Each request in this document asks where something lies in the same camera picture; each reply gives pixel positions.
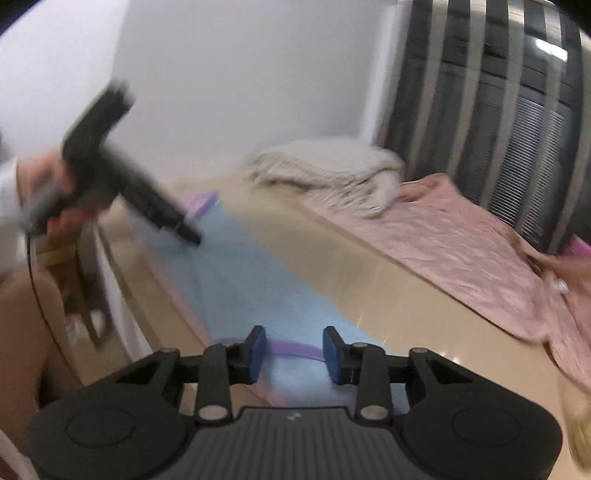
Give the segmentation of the person's left hand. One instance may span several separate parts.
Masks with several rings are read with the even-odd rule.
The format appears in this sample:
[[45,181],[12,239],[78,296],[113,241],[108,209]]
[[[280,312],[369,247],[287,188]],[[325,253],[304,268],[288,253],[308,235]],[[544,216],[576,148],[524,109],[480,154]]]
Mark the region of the person's left hand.
[[[60,153],[50,151],[44,155],[18,160],[16,181],[21,205],[28,202],[46,182],[54,180],[65,193],[73,190],[74,183]],[[93,204],[64,210],[58,217],[47,222],[49,234],[61,234],[77,230],[87,222],[95,220],[110,208],[111,204]]]

